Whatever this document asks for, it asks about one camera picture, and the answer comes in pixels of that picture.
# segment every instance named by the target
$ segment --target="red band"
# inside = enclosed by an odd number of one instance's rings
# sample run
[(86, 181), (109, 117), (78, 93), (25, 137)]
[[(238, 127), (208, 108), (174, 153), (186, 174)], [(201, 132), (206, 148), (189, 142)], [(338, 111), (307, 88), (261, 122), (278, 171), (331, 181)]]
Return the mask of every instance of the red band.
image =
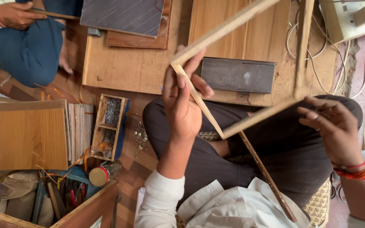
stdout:
[(108, 179), (109, 179), (109, 174), (108, 174), (108, 172), (106, 171), (106, 169), (104, 169), (104, 168), (102, 168), (102, 167), (98, 167), (99, 169), (102, 169), (103, 171), (104, 171), (104, 173), (105, 173), (105, 176), (107, 177), (107, 179), (105, 180), (105, 183), (107, 183), (108, 182)]
[(344, 170), (340, 170), (340, 169), (334, 169), (337, 173), (337, 175), (345, 177), (346, 179), (351, 179), (351, 180), (365, 180), (365, 169), (357, 172), (357, 173), (348, 173), (348, 172), (344, 172)]
[(353, 169), (353, 168), (359, 168), (362, 166), (365, 166), (365, 162), (363, 164), (357, 165), (357, 166), (343, 166), (343, 165), (338, 165), (332, 162), (333, 168), (335, 169), (339, 169), (339, 170), (345, 170), (345, 169)]

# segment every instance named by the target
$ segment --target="wooden crate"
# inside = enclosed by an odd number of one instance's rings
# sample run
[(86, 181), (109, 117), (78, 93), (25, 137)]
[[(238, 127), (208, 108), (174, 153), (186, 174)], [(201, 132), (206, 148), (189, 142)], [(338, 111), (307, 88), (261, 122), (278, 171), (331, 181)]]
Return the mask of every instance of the wooden crate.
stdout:
[[(110, 181), (97, 194), (68, 213), (50, 228), (90, 228), (101, 217), (101, 227), (110, 228), (117, 191), (117, 182), (114, 180)], [(0, 213), (0, 228), (44, 227)]]
[[(120, 111), (119, 111), (119, 117), (118, 122), (116, 125), (109, 125), (105, 123), (105, 113), (107, 111), (108, 106), (108, 99), (109, 98), (115, 98), (121, 100), (120, 105)], [(112, 156), (108, 159), (104, 158), (101, 153), (97, 152), (91, 152), (91, 157), (100, 158), (103, 160), (108, 161), (114, 161), (120, 157), (122, 147), (123, 147), (123, 140), (125, 137), (125, 125), (126, 125), (126, 118), (127, 118), (127, 112), (129, 110), (129, 99), (119, 96), (110, 96), (101, 94), (101, 98), (99, 100), (99, 107), (97, 112), (97, 120), (95, 123), (94, 128), (94, 137), (93, 137), (93, 143), (91, 145), (91, 148), (98, 146), (103, 139), (104, 139), (104, 132), (106, 129), (115, 131), (115, 140), (114, 145), (112, 149)]]

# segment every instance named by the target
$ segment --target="wooden floor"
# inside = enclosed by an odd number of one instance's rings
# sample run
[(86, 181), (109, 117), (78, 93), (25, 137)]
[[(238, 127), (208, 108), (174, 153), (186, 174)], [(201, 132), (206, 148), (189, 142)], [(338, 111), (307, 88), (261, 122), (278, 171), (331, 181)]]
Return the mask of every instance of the wooden floor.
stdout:
[[(11, 79), (3, 86), (0, 86), (0, 93), (21, 101), (41, 101), (42, 94), (44, 94), (45, 99), (47, 99), (47, 94), (50, 94), (53, 99), (65, 98), (70, 103), (77, 103), (75, 98), (80, 100), (79, 94), (81, 93), (84, 103), (95, 105), (101, 93), (130, 99), (125, 141), (122, 155), (119, 158), (123, 164), (123, 171), (117, 177), (122, 201), (118, 205), (116, 226), (118, 228), (133, 227), (138, 189), (144, 187), (145, 180), (158, 163), (154, 150), (148, 141), (146, 142), (148, 149), (146, 151), (139, 150), (138, 143), (135, 140), (134, 129), (139, 121), (142, 121), (142, 112), (146, 104), (159, 97), (159, 95), (101, 89), (85, 85), (80, 87), (84, 65), (86, 28), (77, 23), (77, 21), (70, 22), (67, 28), (69, 63), (75, 70), (73, 76), (67, 78), (67, 74), (59, 70), (53, 82), (48, 85), (48, 88), (29, 88), (15, 79)], [(8, 73), (0, 70), (0, 84), (8, 77)]]

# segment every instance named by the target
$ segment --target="gray laminate sheet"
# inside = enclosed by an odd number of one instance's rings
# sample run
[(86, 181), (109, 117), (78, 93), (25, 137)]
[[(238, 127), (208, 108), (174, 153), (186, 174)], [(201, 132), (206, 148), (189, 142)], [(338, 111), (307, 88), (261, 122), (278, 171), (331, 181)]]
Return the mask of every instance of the gray laminate sheet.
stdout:
[(80, 24), (157, 36), (164, 0), (84, 0)]

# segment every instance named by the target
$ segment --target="wooden handle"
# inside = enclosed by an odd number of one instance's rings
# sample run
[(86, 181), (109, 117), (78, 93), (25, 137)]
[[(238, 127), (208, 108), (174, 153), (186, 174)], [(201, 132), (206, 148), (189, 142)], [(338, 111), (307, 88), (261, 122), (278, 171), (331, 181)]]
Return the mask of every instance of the wooden handle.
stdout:
[(290, 207), (288, 206), (287, 202), (285, 201), (284, 197), (282, 196), (281, 192), (278, 191), (277, 186), (275, 185), (274, 181), (271, 179), (270, 174), (268, 174), (266, 167), (264, 167), (263, 163), (261, 162), (260, 158), (258, 157), (256, 151), (251, 146), (249, 140), (247, 139), (245, 133), (243, 131), (239, 132), (240, 137), (242, 138), (243, 142), (245, 143), (247, 149), (251, 153), (254, 161), (256, 161), (257, 166), (259, 167), (261, 173), (263, 174), (264, 178), (267, 181), (267, 184), (270, 186), (272, 192), (274, 193), (275, 197), (278, 200), (278, 203), (281, 205), (282, 209), (284, 210), (285, 214), (287, 215), (288, 219), (296, 222), (297, 219), (295, 218), (294, 214), (292, 213)]
[(76, 16), (71, 16), (71, 15), (65, 15), (65, 14), (61, 14), (61, 13), (52, 13), (52, 12), (47, 12), (44, 10), (38, 10), (38, 9), (30, 9), (29, 12), (33, 12), (33, 13), (40, 13), (40, 14), (44, 14), (47, 16), (51, 16), (51, 17), (57, 17), (57, 18), (65, 18), (65, 19), (70, 19), (70, 20), (79, 20), (79, 17)]

